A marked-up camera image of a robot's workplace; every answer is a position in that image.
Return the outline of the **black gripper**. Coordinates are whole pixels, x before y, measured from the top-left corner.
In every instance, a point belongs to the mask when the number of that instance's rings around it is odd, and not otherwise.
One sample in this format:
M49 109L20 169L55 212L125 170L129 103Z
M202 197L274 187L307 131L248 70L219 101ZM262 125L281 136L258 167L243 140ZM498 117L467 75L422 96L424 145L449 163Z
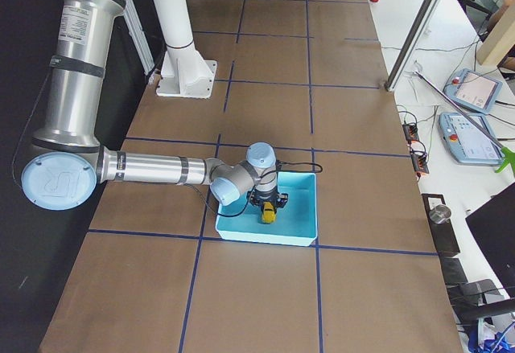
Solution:
M265 202L272 203L277 209L284 208L288 203L289 195L287 193L279 193L277 187L273 187L266 191L261 191L257 187L248 191L246 199L253 206L263 205Z

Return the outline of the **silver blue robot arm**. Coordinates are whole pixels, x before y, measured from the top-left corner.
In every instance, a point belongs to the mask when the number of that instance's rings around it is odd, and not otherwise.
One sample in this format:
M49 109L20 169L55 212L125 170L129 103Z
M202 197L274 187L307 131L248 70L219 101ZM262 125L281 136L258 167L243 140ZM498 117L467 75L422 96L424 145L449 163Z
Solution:
M112 151L94 130L114 19L126 0L64 0L46 121L35 132L39 149L24 168L25 196L50 210L81 205L105 181L207 185L227 206L240 198L271 214L286 205L278 189L273 148L252 144L235 166L217 158L198 159Z

